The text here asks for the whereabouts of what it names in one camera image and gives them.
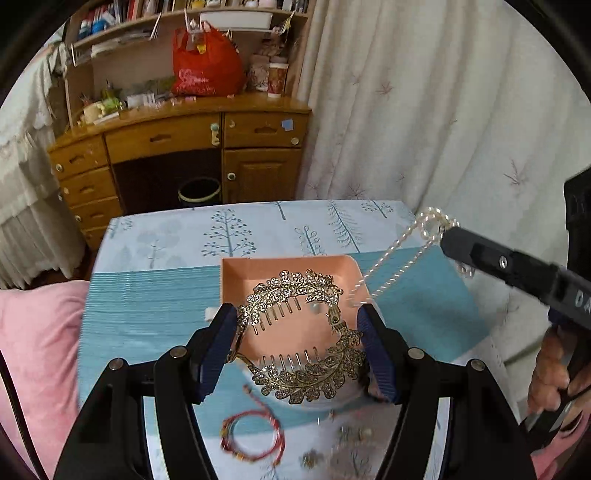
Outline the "right hand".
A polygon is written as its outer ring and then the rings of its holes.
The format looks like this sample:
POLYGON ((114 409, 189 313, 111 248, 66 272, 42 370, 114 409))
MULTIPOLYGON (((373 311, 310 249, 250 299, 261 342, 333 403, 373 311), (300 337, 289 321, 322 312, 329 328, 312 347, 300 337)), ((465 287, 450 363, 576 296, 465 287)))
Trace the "right hand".
POLYGON ((528 397, 528 413, 556 411, 561 404, 560 393, 567 391, 570 397, 578 395, 590 386, 590 366, 587 365, 571 379, 562 364, 564 348, 552 328, 544 335, 532 374, 528 397))

